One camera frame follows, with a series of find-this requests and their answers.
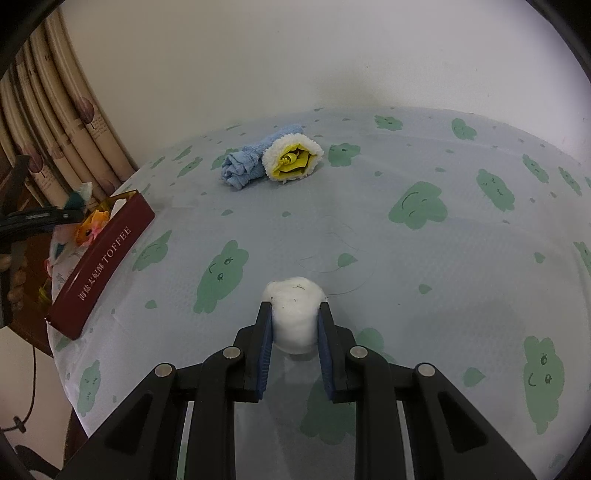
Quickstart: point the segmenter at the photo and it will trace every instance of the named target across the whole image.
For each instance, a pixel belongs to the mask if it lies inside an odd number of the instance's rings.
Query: black cable
[[[27,429],[25,428],[25,423],[31,416],[31,412],[33,411],[33,406],[35,405],[35,391],[37,389],[37,354],[35,352],[35,347],[33,347],[33,393],[31,394],[31,405],[29,406],[29,411],[27,415],[25,415],[25,419],[21,420],[18,417],[14,417],[14,427],[8,427],[7,429],[2,429],[3,432],[13,432],[14,430],[20,430],[21,433],[25,433]]]

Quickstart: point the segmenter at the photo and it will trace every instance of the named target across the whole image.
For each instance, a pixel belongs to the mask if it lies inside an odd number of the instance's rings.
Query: orange toy
[[[100,210],[92,212],[86,217],[84,223],[78,227],[76,231],[76,243],[84,246],[90,245],[108,221],[109,212],[101,212]]]

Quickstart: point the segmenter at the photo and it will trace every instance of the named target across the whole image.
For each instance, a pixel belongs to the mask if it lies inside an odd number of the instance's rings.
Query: white wall
[[[91,88],[135,161],[315,106],[480,113],[591,160],[591,86],[525,0],[66,0]]]
[[[15,415],[24,419],[31,401],[32,383],[33,348],[12,330],[1,329],[0,426],[13,426]],[[72,405],[61,386],[53,359],[38,350],[37,395],[27,432],[8,432],[6,437],[13,446],[25,445],[61,468],[71,411]]]

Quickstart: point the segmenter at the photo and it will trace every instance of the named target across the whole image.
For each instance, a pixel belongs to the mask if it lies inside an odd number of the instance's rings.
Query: black clamp
[[[235,480],[234,402],[267,386],[272,307],[202,364],[158,365],[98,428],[58,480],[174,480],[189,401],[185,480]],[[415,480],[535,480],[470,402],[430,364],[406,368],[356,345],[320,305],[318,350],[327,395],[356,402],[355,480],[406,480],[397,401],[404,406]]]

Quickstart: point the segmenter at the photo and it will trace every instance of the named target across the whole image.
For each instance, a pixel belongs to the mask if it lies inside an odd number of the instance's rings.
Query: blue towel
[[[288,125],[258,143],[245,145],[240,152],[229,153],[222,163],[223,181],[241,190],[249,181],[265,174],[262,155],[267,148],[273,145],[275,140],[287,134],[302,133],[304,133],[304,129],[301,125]]]

